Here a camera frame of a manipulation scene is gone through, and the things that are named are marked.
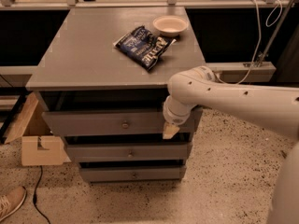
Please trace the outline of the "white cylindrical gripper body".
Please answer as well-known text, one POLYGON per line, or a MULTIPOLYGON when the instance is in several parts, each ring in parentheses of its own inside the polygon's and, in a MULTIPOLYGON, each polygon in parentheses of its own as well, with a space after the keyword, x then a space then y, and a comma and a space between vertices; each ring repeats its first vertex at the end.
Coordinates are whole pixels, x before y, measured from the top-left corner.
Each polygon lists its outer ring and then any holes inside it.
POLYGON ((195 105, 186 105, 169 95, 163 104, 164 119, 174 125, 182 125, 189 118, 195 105))

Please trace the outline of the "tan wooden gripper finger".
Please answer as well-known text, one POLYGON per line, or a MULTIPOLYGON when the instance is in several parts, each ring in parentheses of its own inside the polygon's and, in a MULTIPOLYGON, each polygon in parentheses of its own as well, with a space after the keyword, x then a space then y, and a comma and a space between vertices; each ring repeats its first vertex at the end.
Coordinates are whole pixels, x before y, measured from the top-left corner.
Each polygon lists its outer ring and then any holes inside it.
POLYGON ((163 139, 172 139, 179 131, 179 126, 166 122, 164 124, 163 139))

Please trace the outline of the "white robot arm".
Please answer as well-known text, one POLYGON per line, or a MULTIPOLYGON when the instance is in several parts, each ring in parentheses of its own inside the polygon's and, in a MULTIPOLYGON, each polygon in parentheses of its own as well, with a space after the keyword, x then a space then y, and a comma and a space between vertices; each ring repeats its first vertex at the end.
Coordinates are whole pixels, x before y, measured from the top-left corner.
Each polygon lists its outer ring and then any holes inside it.
POLYGON ((203 105, 296 141, 279 170, 266 224, 299 224, 299 89, 219 83, 206 66, 171 76, 167 89, 164 139, 203 105))

